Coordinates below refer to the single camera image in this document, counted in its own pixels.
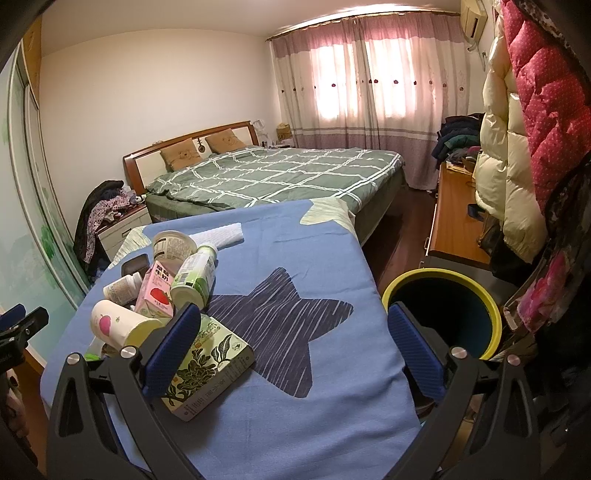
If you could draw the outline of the white cup pink heart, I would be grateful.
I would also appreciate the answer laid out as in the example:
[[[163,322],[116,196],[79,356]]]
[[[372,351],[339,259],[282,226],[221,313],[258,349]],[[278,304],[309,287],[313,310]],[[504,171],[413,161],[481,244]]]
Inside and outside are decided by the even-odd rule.
[[[93,307],[89,324],[97,338],[116,350],[139,347],[162,327],[158,319],[147,318],[109,300],[101,300]]]

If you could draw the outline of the white pill bottle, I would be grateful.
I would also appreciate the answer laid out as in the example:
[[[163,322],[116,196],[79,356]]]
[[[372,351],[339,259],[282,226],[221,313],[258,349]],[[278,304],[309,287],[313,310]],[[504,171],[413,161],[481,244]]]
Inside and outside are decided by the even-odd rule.
[[[137,299],[142,282],[139,272],[124,275],[103,288],[104,298],[120,306],[130,305]]]

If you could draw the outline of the brown plastic tray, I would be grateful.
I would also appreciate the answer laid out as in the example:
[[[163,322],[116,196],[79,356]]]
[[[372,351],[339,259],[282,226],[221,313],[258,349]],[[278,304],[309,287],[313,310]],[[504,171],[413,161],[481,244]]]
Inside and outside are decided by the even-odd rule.
[[[143,278],[149,267],[148,256],[146,254],[140,254],[127,260],[121,265],[121,275],[133,276],[135,273],[138,273],[139,276]]]

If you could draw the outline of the pink milk carton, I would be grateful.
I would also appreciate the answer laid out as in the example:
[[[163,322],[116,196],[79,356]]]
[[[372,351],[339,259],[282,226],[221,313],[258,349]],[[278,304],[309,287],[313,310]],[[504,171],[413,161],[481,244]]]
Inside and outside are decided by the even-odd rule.
[[[159,262],[154,261],[143,277],[134,311],[144,317],[165,323],[174,315],[170,289],[174,276]]]

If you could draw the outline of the green tea leaf box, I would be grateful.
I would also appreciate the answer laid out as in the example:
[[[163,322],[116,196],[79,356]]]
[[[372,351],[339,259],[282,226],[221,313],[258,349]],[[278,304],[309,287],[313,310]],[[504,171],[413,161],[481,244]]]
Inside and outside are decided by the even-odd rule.
[[[185,422],[221,395],[254,363],[252,347],[213,317],[201,315],[200,331],[162,402]]]

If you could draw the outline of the white yogurt cup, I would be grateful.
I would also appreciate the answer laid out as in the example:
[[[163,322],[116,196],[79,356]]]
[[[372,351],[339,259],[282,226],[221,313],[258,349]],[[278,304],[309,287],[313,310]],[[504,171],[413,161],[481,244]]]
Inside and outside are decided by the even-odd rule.
[[[163,263],[183,263],[197,251],[195,242],[184,233],[165,230],[157,233],[152,239],[153,259]]]

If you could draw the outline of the green label drink bottle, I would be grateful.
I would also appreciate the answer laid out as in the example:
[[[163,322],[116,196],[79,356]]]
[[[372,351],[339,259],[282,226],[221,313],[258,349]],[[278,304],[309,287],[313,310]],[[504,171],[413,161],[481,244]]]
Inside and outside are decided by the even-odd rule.
[[[174,277],[170,296],[175,308],[192,303],[202,310],[206,307],[214,283],[217,248],[209,242],[201,244],[187,257]]]

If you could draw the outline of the sliding wardrobe doors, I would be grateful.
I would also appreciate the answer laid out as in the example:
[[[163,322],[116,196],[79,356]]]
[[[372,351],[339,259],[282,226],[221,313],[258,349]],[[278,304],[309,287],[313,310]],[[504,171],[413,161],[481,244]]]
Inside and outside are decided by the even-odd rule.
[[[18,45],[1,71],[1,308],[43,307],[27,350],[44,366],[88,291],[47,165],[40,109]]]

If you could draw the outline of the pink floral garment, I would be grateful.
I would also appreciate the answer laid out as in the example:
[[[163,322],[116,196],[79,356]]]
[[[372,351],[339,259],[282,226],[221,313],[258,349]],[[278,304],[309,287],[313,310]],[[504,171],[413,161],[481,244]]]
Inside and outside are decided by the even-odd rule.
[[[503,314],[510,329],[535,333],[558,322],[589,273],[590,253],[574,256],[571,249],[556,252],[505,303]]]

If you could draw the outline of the wooden desk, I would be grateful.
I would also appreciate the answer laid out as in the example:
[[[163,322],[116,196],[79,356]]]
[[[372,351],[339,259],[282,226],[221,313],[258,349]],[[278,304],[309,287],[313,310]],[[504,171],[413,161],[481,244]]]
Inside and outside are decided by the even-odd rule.
[[[489,270],[490,256],[478,245],[483,222],[468,214],[475,202],[471,174],[442,164],[433,222],[426,242],[428,256]]]

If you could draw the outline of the cream puffer jacket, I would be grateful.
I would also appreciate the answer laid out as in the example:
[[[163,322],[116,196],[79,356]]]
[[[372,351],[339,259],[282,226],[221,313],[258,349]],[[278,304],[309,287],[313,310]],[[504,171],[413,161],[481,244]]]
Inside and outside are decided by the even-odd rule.
[[[528,138],[502,19],[495,26],[483,102],[475,199],[499,221],[507,246],[530,264],[542,249],[547,230],[534,192]]]

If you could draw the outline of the dark clothes pile on desk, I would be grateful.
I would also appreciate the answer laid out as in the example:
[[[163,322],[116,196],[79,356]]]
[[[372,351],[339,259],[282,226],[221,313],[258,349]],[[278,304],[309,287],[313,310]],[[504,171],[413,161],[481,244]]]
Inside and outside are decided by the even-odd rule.
[[[473,113],[450,116],[444,120],[437,132],[437,143],[432,151],[437,166],[456,150],[481,145],[480,131],[483,119],[483,113]]]

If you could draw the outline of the red dotted puffer jacket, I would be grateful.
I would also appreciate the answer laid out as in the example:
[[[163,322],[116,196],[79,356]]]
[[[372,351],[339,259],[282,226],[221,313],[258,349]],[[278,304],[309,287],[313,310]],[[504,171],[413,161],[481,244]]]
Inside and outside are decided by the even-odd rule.
[[[590,151],[590,83],[571,54],[517,3],[501,7],[536,200],[544,208]]]

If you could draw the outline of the woven basket by bed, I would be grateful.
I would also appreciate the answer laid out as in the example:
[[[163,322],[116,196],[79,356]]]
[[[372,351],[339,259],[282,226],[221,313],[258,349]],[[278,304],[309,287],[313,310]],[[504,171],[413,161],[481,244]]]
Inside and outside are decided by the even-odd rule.
[[[276,137],[278,142],[293,138],[293,132],[291,131],[290,125],[287,123],[280,123],[277,125]]]

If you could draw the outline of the pink white curtains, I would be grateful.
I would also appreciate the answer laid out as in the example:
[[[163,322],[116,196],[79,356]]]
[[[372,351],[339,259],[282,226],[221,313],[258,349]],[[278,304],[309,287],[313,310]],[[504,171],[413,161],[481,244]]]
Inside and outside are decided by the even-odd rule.
[[[469,111],[460,19],[439,12],[343,18],[270,41],[281,114],[300,148],[401,154],[407,184],[438,183],[444,120]]]

